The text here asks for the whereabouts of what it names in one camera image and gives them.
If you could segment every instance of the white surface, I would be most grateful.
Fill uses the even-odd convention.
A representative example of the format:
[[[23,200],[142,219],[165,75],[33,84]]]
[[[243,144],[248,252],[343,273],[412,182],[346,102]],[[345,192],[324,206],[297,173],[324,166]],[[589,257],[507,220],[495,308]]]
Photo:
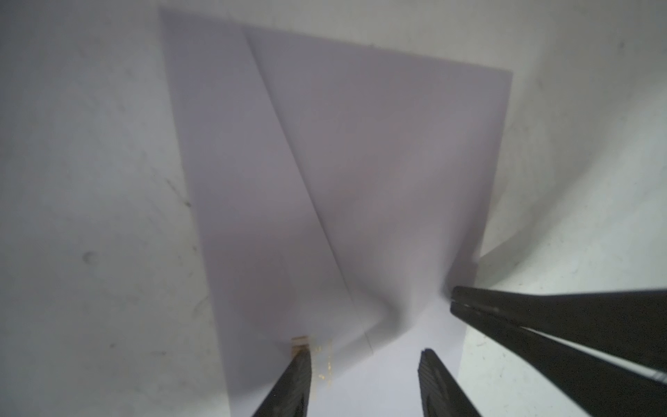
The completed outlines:
[[[0,5],[3,416],[228,413],[155,4]],[[667,286],[662,0],[172,4],[512,70],[479,285]],[[459,381],[487,416],[582,415],[475,331]]]

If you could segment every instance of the white table surface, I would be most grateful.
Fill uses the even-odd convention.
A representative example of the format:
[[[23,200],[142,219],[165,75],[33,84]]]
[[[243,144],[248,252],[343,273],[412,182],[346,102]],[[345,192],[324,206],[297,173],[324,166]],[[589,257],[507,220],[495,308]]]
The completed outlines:
[[[226,416],[156,7],[514,72],[478,285],[666,287],[662,0],[6,0],[0,415]],[[486,416],[580,416],[470,330]]]

